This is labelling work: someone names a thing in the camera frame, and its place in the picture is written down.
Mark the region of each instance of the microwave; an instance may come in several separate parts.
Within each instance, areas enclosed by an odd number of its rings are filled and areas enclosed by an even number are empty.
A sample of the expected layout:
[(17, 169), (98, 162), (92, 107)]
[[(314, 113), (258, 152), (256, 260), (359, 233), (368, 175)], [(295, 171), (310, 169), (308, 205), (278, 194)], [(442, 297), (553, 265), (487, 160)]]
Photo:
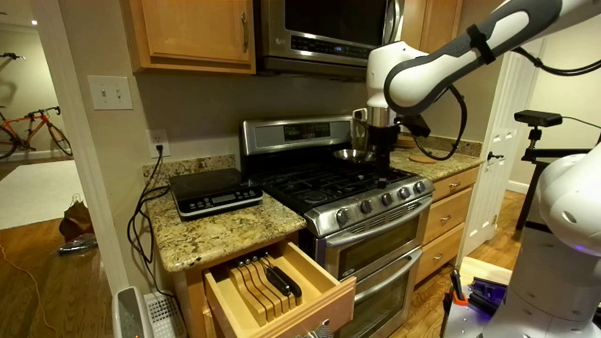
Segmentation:
[(256, 0), (260, 74), (365, 81), (372, 49), (397, 42), (404, 0)]

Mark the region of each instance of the electrical outlet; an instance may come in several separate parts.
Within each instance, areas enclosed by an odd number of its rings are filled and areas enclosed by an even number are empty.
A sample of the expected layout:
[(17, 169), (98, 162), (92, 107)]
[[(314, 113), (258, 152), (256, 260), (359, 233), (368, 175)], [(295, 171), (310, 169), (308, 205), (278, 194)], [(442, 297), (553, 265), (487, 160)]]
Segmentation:
[(89, 76), (94, 109), (132, 109), (128, 77)]
[(166, 130), (147, 130), (149, 136), (149, 147), (151, 147), (151, 158), (158, 158), (156, 147), (164, 147), (164, 158), (171, 154), (169, 139)]

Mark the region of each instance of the gas stove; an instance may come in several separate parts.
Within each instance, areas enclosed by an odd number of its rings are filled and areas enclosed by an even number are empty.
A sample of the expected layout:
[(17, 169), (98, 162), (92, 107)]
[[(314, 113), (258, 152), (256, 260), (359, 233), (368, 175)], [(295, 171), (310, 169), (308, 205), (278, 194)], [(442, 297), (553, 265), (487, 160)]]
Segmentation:
[(408, 171), (350, 164), (350, 119), (243, 124), (243, 169), (263, 192), (303, 214), (316, 237), (357, 226), (430, 196), (432, 183)]

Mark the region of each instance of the upper cabinet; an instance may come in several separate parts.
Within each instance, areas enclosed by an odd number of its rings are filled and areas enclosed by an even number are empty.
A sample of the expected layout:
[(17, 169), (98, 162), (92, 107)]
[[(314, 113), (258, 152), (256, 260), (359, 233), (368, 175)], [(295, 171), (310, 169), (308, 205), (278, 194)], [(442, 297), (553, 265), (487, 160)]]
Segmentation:
[(464, 0), (406, 0), (402, 42), (432, 53), (457, 36)]
[(256, 74), (252, 0), (126, 0), (136, 70)]

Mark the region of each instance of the kitchen cabinet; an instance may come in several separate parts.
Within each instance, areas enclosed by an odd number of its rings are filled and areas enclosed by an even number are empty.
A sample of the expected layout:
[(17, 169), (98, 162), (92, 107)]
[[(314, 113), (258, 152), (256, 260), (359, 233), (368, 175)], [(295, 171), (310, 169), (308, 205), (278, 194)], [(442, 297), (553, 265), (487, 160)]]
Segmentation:
[(128, 0), (124, 12), (136, 72), (256, 74), (252, 0)]
[(479, 168), (434, 183), (417, 284), (457, 258)]
[(263, 252), (301, 286), (301, 303), (265, 321), (245, 301), (230, 273), (239, 267), (239, 258), (214, 267), (188, 269), (177, 275), (177, 295), (190, 337), (308, 337), (322, 325), (337, 331), (353, 318), (355, 278), (338, 282), (291, 241), (246, 252), (245, 258)]
[(432, 53), (451, 42), (461, 25), (464, 0), (406, 0), (402, 42)]

